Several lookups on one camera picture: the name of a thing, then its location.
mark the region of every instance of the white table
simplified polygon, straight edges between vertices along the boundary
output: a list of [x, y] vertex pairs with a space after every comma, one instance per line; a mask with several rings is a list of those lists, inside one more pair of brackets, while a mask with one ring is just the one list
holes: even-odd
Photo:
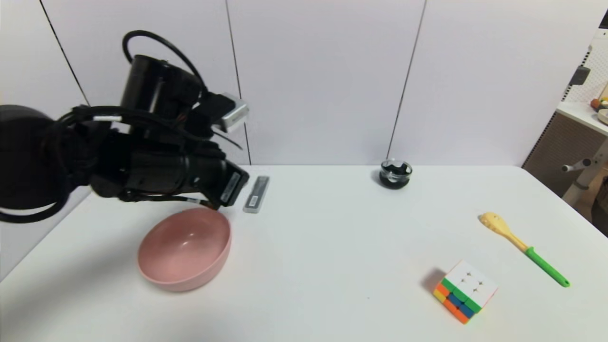
[[[193, 204], [89, 196], [0, 283], [2, 342], [607, 341], [608, 239], [526, 171], [248, 167], [270, 175], [259, 214], [236, 205], [226, 266], [169, 293], [137, 272], [159, 220]], [[563, 288], [477, 216], [495, 211], [566, 276]], [[430, 290], [464, 259], [499, 290], [467, 325]]]
[[[608, 137], [608, 125], [599, 121], [598, 113], [588, 103], [560, 102], [556, 112]], [[602, 143], [593, 158], [591, 158], [591, 161], [591, 166], [581, 172], [576, 181], [570, 185], [562, 196], [562, 199], [571, 206], [578, 202], [583, 193], [589, 188], [591, 181], [593, 181], [608, 161], [608, 139]]]

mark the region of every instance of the black cable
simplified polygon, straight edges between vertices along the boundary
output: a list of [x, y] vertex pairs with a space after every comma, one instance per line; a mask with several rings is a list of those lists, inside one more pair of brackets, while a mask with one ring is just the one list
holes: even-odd
[[0, 221], [8, 222], [8, 223], [32, 223], [45, 220], [55, 214], [57, 214], [67, 203], [67, 197], [62, 196], [62, 198], [53, 204], [51, 207], [37, 212], [36, 214], [30, 215], [12, 215], [7, 214], [5, 212], [0, 211]]
[[76, 107], [70, 113], [65, 114], [57, 122], [56, 125], [67, 127], [80, 121], [93, 121], [95, 116], [121, 116], [121, 122], [128, 124], [129, 119], [142, 119], [154, 124], [160, 125], [167, 130], [176, 133], [183, 138], [193, 141], [208, 141], [207, 138], [201, 138], [190, 134], [184, 130], [175, 127], [174, 124], [150, 115], [150, 112], [144, 110], [132, 110], [121, 106], [93, 106], [93, 107]]
[[207, 89], [207, 86], [205, 85], [205, 82], [202, 80], [201, 75], [198, 73], [198, 70], [196, 70], [196, 67], [192, 64], [192, 62], [190, 62], [190, 60], [175, 45], [171, 44], [171, 42], [169, 42], [165, 38], [162, 38], [161, 36], [157, 35], [156, 33], [152, 33], [152, 32], [145, 31], [145, 30], [135, 30], [135, 31], [131, 31], [131, 32], [127, 33], [122, 38], [122, 50], [125, 53], [126, 60], [128, 60], [129, 63], [131, 63], [133, 61], [133, 57], [131, 56], [131, 53], [129, 52], [128, 43], [129, 43], [129, 40], [134, 37], [151, 38], [153, 40], [156, 40], [160, 44], [163, 44], [167, 48], [169, 48], [169, 50], [173, 51], [173, 53], [176, 54], [188, 66], [188, 68], [190, 68], [190, 71], [192, 71], [192, 74], [194, 74], [194, 76], [199, 80], [199, 82], [201, 82], [202, 93], [207, 94], [209, 92], [209, 90]]
[[213, 134], [215, 134], [215, 135], [219, 136], [220, 138], [222, 138], [222, 139], [224, 139], [224, 140], [227, 140], [227, 141], [228, 141], [229, 143], [231, 143], [232, 145], [234, 145], [234, 146], [238, 147], [238, 149], [239, 149], [239, 150], [241, 150], [241, 151], [243, 150], [243, 148], [242, 148], [242, 147], [241, 147], [239, 144], [237, 144], [237, 142], [236, 142], [236, 141], [232, 140], [231, 138], [228, 138], [227, 136], [223, 136], [223, 135], [219, 134], [219, 133], [218, 133], [218, 132], [216, 132], [216, 131], [213, 131]]

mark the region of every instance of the pegboard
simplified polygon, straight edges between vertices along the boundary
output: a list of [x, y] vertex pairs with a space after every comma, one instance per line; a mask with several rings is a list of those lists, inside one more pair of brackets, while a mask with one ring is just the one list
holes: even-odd
[[569, 86], [564, 94], [565, 102], [590, 102], [597, 98], [608, 82], [608, 30], [598, 29], [581, 66], [591, 71], [582, 85]]

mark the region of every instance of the metal stand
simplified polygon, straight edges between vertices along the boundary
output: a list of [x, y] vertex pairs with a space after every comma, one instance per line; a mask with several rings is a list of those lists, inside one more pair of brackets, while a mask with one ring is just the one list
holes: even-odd
[[591, 166], [586, 168], [580, 176], [568, 188], [568, 191], [562, 196], [562, 199], [570, 206], [574, 206], [581, 198], [583, 193], [589, 189], [589, 183], [593, 181], [595, 176], [602, 169], [602, 166], [608, 161], [608, 139], [604, 140], [602, 146], [593, 156]]

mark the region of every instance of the white cube face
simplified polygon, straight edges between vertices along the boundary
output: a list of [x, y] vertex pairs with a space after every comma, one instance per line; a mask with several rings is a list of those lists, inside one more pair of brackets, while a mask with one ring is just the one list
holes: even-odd
[[480, 307], [486, 305], [498, 289], [495, 282], [464, 260], [460, 261], [445, 278]]

